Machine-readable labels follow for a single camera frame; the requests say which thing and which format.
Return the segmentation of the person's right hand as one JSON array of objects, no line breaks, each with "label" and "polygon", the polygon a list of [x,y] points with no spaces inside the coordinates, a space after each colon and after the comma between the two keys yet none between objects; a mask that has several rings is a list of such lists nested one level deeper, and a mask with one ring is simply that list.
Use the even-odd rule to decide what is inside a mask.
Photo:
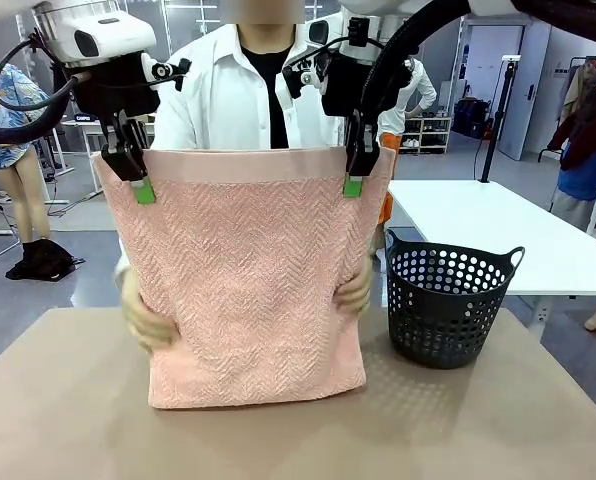
[{"label": "person's right hand", "polygon": [[120,299],[130,332],[149,354],[168,348],[179,338],[176,324],[159,317],[143,302],[138,280],[131,270],[124,274]]}]

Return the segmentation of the person's left hand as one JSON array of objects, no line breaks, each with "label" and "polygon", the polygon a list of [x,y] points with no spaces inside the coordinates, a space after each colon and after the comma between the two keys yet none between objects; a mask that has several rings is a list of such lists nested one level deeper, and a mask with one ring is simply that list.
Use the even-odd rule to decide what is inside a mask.
[{"label": "person's left hand", "polygon": [[359,271],[347,283],[341,285],[333,296],[339,311],[360,315],[368,307],[371,296],[372,260],[366,256]]}]

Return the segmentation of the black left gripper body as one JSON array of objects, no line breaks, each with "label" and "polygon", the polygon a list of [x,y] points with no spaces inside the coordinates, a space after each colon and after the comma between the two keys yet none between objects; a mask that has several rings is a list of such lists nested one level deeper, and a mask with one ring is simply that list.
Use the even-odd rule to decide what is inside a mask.
[{"label": "black left gripper body", "polygon": [[141,53],[123,55],[74,72],[90,74],[87,81],[74,87],[78,108],[101,123],[110,124],[120,112],[127,117],[151,114],[159,106],[157,92],[146,86]]}]

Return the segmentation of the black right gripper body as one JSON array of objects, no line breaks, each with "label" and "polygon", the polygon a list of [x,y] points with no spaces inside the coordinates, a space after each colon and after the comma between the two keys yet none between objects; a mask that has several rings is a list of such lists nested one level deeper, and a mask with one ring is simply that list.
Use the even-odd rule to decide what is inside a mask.
[{"label": "black right gripper body", "polygon": [[327,116],[351,117],[358,110],[370,118],[377,117],[375,107],[362,106],[364,87],[373,65],[342,55],[325,52],[321,55],[321,74],[326,82],[322,107]]}]

